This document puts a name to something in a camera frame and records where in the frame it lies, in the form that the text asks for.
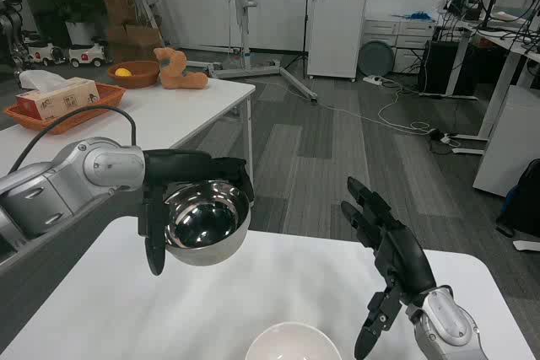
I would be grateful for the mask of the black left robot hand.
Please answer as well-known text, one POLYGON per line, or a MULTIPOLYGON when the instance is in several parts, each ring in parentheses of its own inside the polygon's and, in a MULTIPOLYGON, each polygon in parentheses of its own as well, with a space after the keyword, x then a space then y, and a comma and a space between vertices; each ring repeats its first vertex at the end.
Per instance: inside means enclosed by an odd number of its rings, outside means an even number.
POLYGON ((150 271, 158 276, 171 254, 190 266, 213 266, 243 244, 254 190, 244 159, 197 151, 144 154, 138 233, 150 271))

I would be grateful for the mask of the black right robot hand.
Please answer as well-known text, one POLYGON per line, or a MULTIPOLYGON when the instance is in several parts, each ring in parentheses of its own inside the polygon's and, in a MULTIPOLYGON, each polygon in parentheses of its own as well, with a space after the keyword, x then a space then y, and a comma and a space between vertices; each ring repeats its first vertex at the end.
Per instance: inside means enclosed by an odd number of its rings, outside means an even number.
POLYGON ((436 281, 415 235, 393 217, 382 197, 352 176, 347 187, 356 205, 342 201, 342 213, 358 241, 373 250, 375 268, 386 282, 386 288, 368 303, 369 314, 355 343, 354 357, 365 359, 381 333, 390 330, 402 306, 436 287, 436 281))

